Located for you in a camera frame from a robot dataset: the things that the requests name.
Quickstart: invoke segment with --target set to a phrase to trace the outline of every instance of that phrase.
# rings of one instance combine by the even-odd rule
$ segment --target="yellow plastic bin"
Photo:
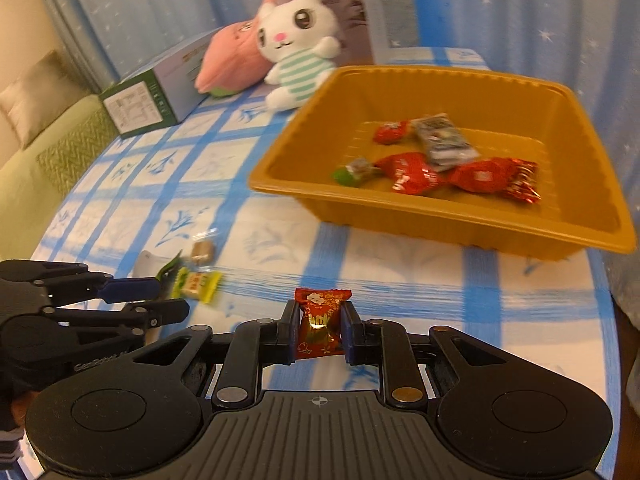
[[[428,196],[374,179],[340,186],[332,172],[357,156],[375,161],[420,150],[414,136],[381,146],[376,127],[446,112],[482,157],[539,164],[539,204],[453,186]],[[620,186],[574,94],[548,81],[455,68],[337,70],[298,111],[249,179],[252,189],[291,195],[319,219],[363,229],[474,245],[545,260],[583,247],[629,253],[636,235]]]

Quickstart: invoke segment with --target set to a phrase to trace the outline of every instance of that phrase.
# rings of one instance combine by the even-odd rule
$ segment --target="pink plush toy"
[[[273,3],[275,0],[263,0]],[[195,87],[213,97],[236,94],[264,79],[273,63],[258,49],[258,18],[227,25],[213,38],[202,60]]]

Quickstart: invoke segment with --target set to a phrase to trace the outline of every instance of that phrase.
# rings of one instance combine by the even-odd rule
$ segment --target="green striped shirt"
[[[316,77],[335,65],[316,56],[310,49],[289,54],[280,61],[280,84],[291,92],[296,101],[309,99],[316,90]]]

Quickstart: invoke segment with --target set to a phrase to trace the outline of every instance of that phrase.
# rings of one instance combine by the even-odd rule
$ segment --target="bunny eye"
[[[315,16],[311,9],[297,10],[293,15],[297,28],[311,28],[314,26]]]

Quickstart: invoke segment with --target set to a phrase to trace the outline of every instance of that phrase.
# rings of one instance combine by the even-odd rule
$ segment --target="plush toy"
[[[264,81],[280,85],[267,95],[267,108],[302,106],[335,69],[328,60],[340,54],[340,42],[334,38],[338,20],[322,0],[265,3],[258,17],[260,52],[276,64]]]
[[[263,0],[266,4],[274,0]],[[257,83],[273,66],[258,50],[257,18],[228,25],[211,38],[195,87],[213,97],[236,94]]]

